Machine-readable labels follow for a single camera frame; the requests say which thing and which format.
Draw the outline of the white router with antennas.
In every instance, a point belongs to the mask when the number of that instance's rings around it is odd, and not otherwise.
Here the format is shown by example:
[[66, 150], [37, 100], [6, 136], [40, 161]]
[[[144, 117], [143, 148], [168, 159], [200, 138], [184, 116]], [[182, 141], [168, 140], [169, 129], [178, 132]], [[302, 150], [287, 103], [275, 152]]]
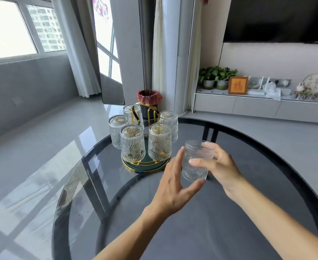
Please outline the white router with antennas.
[[270, 82], [270, 77], [248, 77], [247, 94], [248, 95], [265, 95], [265, 85]]

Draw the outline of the person's right forearm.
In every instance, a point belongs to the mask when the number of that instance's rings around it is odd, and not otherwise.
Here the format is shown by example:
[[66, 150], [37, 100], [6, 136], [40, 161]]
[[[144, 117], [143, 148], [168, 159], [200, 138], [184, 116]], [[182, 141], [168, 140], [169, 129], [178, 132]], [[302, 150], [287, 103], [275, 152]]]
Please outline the person's right forearm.
[[247, 180], [237, 178], [223, 188], [283, 260], [318, 260], [318, 237]]

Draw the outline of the cream sheer curtain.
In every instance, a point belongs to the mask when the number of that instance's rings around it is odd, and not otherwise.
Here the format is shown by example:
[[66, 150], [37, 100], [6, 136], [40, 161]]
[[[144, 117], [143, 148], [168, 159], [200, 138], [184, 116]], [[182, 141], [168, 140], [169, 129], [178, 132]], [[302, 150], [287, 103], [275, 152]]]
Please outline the cream sheer curtain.
[[153, 29], [152, 88], [161, 95], [165, 88], [165, 34], [162, 0], [156, 0]]

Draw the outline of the clear crumpled plastic bag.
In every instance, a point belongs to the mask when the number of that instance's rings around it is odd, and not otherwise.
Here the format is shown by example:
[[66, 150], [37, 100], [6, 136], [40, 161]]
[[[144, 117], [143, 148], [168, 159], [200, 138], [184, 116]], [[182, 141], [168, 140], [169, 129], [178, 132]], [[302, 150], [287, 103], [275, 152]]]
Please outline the clear crumpled plastic bag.
[[273, 100], [281, 100], [281, 89], [274, 82], [266, 83], [264, 86], [265, 97]]

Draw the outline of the white tower air conditioner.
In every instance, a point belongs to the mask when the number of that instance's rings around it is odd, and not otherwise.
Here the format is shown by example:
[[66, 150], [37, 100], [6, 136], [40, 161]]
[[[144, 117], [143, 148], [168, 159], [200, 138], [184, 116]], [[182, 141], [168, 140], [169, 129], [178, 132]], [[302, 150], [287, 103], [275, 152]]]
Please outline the white tower air conditioner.
[[200, 51], [203, 0], [162, 0], [164, 106], [178, 116], [194, 108]]

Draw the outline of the black wall television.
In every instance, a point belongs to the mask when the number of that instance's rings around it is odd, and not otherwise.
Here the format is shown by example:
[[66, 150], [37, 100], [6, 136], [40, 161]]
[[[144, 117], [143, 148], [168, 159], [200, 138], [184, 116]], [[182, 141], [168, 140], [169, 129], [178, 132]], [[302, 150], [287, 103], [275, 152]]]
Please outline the black wall television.
[[318, 0], [231, 0], [223, 42], [318, 44]]

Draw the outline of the person's left forearm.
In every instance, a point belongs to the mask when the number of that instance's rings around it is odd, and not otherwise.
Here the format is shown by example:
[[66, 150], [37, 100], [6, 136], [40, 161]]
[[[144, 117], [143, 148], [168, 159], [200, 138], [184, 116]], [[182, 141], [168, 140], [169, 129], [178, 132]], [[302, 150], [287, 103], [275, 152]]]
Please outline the person's left forearm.
[[148, 205], [130, 227], [92, 260], [139, 260], [165, 220], [176, 212], [170, 208]]

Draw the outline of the person's right hand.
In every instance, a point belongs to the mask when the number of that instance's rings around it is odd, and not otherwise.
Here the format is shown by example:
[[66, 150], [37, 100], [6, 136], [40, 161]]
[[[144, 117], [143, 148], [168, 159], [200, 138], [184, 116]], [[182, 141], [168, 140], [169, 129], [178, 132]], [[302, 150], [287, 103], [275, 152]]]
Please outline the person's right hand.
[[212, 142], [211, 144], [215, 147], [213, 159], [216, 160], [216, 168], [206, 169], [222, 185], [226, 195], [233, 200], [237, 187], [246, 180], [239, 172], [232, 156], [218, 144]]

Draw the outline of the red window decoration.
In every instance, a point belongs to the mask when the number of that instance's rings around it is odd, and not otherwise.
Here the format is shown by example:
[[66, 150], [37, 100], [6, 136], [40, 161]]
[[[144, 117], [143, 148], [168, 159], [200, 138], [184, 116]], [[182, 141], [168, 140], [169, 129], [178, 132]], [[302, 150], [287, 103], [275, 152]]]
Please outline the red window decoration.
[[112, 19], [109, 0], [92, 0], [96, 13], [106, 22]]

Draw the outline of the black bin with red bag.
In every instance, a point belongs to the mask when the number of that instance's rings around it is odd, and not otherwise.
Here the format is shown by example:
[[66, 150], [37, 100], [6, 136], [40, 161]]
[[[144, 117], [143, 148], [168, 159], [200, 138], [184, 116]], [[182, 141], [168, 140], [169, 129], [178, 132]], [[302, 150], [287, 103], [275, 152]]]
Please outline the black bin with red bag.
[[[158, 104], [163, 99], [161, 94], [156, 90], [141, 90], [137, 93], [140, 110], [144, 120], [157, 118]], [[157, 112], [154, 112], [147, 105], [155, 107]]]

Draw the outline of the round decorative plate ornament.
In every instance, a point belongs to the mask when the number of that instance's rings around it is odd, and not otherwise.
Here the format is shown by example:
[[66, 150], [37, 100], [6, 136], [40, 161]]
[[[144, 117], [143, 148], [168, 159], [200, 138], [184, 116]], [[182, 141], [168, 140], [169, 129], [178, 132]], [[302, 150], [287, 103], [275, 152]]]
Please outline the round decorative plate ornament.
[[318, 102], [318, 74], [309, 75], [302, 83], [299, 83], [293, 92], [292, 98]]

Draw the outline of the grey white window curtain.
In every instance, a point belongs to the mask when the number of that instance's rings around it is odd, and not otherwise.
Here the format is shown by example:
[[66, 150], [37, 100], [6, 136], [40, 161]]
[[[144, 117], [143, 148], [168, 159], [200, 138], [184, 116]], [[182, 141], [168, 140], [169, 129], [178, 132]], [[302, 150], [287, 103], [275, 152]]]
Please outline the grey white window curtain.
[[92, 0], [52, 0], [80, 96], [101, 94]]

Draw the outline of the clear ribbed drinking glass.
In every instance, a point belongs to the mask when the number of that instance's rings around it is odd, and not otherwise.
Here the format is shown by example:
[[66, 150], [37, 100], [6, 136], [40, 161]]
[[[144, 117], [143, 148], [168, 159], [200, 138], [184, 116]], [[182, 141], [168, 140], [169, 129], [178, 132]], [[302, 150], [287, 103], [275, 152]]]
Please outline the clear ribbed drinking glass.
[[157, 122], [149, 126], [148, 155], [155, 161], [171, 157], [171, 129], [168, 125]]
[[215, 147], [205, 140], [187, 141], [182, 163], [182, 175], [185, 179], [194, 182], [198, 179], [206, 179], [208, 170], [205, 168], [194, 167], [189, 163], [190, 159], [212, 160]]
[[178, 139], [178, 115], [171, 110], [164, 110], [160, 112], [160, 124], [166, 125], [171, 132], [171, 142]]
[[123, 114], [127, 117], [126, 125], [139, 125], [144, 130], [143, 115], [139, 104], [125, 105], [123, 107]]
[[143, 129], [139, 125], [126, 125], [120, 132], [121, 157], [129, 163], [140, 162], [146, 155]]
[[121, 149], [120, 133], [125, 126], [129, 125], [128, 117], [124, 114], [115, 115], [109, 118], [108, 123], [112, 145], [117, 149]]

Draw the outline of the white low media cabinet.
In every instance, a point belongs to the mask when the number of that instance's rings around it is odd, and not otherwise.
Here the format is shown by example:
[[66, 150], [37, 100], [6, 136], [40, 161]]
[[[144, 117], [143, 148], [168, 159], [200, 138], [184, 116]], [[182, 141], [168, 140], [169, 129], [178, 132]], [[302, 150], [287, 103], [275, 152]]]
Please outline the white low media cabinet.
[[227, 90], [205, 90], [198, 87], [192, 96], [193, 112], [213, 112], [318, 123], [318, 102], [295, 100], [282, 96], [281, 100], [264, 95], [231, 95]]

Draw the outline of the window with white frame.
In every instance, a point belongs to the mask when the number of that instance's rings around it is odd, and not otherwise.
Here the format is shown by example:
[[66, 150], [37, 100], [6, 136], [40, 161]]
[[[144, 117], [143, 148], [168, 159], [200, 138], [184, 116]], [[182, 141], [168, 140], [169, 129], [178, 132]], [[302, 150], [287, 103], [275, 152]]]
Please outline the window with white frame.
[[61, 55], [65, 51], [52, 0], [0, 0], [0, 64]]

